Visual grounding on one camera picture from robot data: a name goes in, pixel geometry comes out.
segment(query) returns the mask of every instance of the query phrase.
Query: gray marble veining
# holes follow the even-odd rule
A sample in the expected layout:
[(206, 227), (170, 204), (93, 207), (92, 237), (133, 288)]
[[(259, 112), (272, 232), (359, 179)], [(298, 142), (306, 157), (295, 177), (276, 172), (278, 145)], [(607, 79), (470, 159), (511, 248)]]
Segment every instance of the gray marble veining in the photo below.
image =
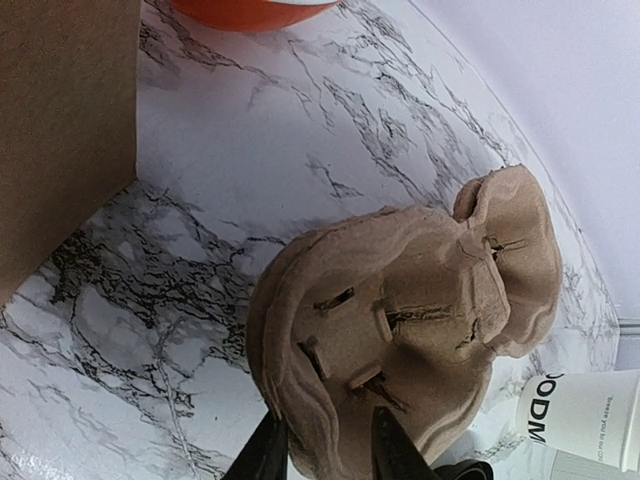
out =
[(518, 163), (543, 186), (561, 246), (558, 318), (529, 357), (499, 359), (442, 461), (548, 478), (553, 452), (515, 434), (519, 391), (536, 373), (613, 368), (617, 320), (543, 163), (423, 11), (349, 0), (236, 35), (146, 0), (139, 97), (140, 180), (2, 311), (3, 478), (220, 478), (265, 411), (243, 323), (286, 242), (385, 205), (448, 210), (466, 181)]

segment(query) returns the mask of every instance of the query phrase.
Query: white paper cup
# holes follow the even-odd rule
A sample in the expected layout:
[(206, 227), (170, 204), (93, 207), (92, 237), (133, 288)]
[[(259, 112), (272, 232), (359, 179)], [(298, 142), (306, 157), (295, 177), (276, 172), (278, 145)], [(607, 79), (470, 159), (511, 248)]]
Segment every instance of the white paper cup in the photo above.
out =
[(623, 472), (637, 472), (639, 388), (640, 370), (534, 377), (518, 403), (518, 432)]

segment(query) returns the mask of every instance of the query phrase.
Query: orange object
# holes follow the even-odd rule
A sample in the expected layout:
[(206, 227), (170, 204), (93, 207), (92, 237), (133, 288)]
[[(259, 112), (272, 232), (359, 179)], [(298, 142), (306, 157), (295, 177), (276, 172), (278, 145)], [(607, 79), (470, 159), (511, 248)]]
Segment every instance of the orange object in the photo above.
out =
[(218, 30), (278, 30), (317, 15), (339, 0), (174, 0), (174, 7)]

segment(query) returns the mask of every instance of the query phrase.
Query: cardboard box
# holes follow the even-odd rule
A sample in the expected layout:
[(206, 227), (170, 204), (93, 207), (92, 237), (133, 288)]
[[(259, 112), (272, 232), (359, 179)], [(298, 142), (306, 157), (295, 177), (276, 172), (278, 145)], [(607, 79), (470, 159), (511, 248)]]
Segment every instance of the cardboard box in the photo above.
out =
[(0, 3), (0, 304), (135, 178), (139, 0)]

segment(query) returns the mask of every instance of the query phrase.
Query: white wall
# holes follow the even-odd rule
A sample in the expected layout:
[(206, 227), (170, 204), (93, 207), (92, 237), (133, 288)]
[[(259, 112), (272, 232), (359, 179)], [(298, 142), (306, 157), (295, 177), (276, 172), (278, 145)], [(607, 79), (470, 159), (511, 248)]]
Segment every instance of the white wall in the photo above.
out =
[(640, 369), (640, 337), (622, 336), (618, 347), (616, 370)]
[(640, 318), (640, 2), (413, 1), (528, 135), (619, 314)]
[(638, 480), (636, 472), (622, 473), (616, 467), (558, 452), (551, 480)]

